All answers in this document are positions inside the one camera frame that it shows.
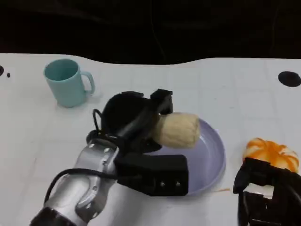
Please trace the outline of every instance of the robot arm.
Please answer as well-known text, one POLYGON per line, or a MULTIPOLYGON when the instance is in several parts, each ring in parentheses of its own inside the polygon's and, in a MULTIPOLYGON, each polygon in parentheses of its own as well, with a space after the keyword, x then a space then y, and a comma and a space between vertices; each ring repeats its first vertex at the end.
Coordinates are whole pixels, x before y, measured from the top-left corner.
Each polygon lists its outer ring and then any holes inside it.
MULTIPOLYGON (((94 139, 82 150, 75 168, 115 175, 114 160, 118 152, 113 143, 94 139)), ((114 179, 99 176, 67 175, 31 225, 87 226, 104 209, 109 189, 114 183, 114 179)))
POLYGON ((188 166, 183 155, 144 154, 161 148, 151 135, 159 115, 172 112, 171 95, 171 91, 158 89, 147 99, 142 93, 125 92, 112 97, 102 114, 95 109, 96 130, 87 136, 75 168, 56 176, 43 209, 30 225, 87 226, 104 209, 116 180, 151 196, 187 194, 188 166), (102 119, 101 129, 96 113, 102 119))

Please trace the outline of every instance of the black robotic part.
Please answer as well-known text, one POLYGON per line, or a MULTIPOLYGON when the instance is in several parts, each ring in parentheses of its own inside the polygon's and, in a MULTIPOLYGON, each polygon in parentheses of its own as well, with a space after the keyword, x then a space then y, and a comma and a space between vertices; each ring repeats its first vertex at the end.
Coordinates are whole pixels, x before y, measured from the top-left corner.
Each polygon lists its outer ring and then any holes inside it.
POLYGON ((30 226, 76 226, 57 211, 46 207, 31 221, 30 226))

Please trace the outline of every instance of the black cable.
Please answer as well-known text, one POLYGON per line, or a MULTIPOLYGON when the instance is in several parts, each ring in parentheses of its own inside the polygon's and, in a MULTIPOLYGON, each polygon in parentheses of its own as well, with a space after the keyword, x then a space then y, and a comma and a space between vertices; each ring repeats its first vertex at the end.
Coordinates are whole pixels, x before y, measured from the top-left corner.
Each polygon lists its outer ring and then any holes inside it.
POLYGON ((282 3, 283 3, 283 0, 280 0, 278 6, 276 8, 275 16, 274 16, 273 23, 272 23, 272 42, 271 42, 271 46, 269 48, 269 56, 270 57, 272 57, 272 52, 273 52, 273 49, 274 49, 274 46, 275 46, 276 22, 277 22, 277 18, 278 18, 279 11, 280 11, 280 8, 282 6, 282 3))
POLYGON ((93 120, 94 120, 94 125, 95 128, 97 130, 97 132, 100 131, 98 123, 97 123, 97 118, 96 118, 96 114, 98 114, 98 116, 100 117, 100 119, 102 120, 102 124, 104 124, 103 122, 103 114, 98 110, 98 109, 93 109, 93 120))
POLYGON ((161 46, 161 43, 160 43, 159 39, 156 36, 156 32, 155 32, 155 28, 154 28, 154 23, 153 23, 153 17, 152 17, 152 15, 153 15, 152 10, 153 10, 153 2, 152 2, 152 0, 150 0, 150 28, 151 28, 151 32, 153 34, 153 37, 155 39, 155 42, 156 42, 157 46, 159 47, 160 53, 161 53, 161 55, 163 57, 163 63, 165 63, 165 61, 166 61, 166 55, 164 53, 164 50, 163 50, 163 48, 161 46))
POLYGON ((56 183, 58 182, 58 180, 66 175, 72 175, 72 174, 83 174, 83 175, 90 175, 90 176, 98 176, 100 178, 105 178, 105 179, 112 179, 112 180, 120 180, 120 179, 140 179, 141 176, 123 176, 123 177, 118 177, 116 175, 112 175, 112 174, 107 174, 107 173, 103 173, 103 172, 99 172, 96 170, 91 170, 91 169, 82 169, 82 168, 73 168, 73 169, 66 169, 63 170, 62 172, 60 172, 58 175, 56 175, 56 177, 53 179, 53 181, 51 182, 49 188, 47 189, 45 198, 44 198, 44 204, 49 200, 50 195, 51 195, 51 191, 54 188, 54 186, 56 185, 56 183))

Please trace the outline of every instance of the beige sponge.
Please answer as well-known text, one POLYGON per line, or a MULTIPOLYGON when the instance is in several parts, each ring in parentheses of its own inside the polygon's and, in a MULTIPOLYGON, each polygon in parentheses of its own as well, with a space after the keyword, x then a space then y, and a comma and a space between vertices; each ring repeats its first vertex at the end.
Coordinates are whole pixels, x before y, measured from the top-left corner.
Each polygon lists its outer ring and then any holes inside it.
POLYGON ((154 141, 173 148, 192 148, 199 136, 198 116, 189 113, 162 115, 153 132, 154 141))

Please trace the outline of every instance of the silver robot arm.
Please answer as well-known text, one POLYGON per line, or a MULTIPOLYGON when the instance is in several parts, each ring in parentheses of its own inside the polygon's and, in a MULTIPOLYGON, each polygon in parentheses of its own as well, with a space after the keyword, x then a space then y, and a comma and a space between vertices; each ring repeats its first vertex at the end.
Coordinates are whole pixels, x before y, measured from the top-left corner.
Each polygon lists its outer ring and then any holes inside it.
MULTIPOLYGON (((82 150, 74 168, 115 175, 113 143, 94 139, 82 150)), ((104 209, 113 179, 85 174, 66 175, 31 226, 87 226, 104 209)))

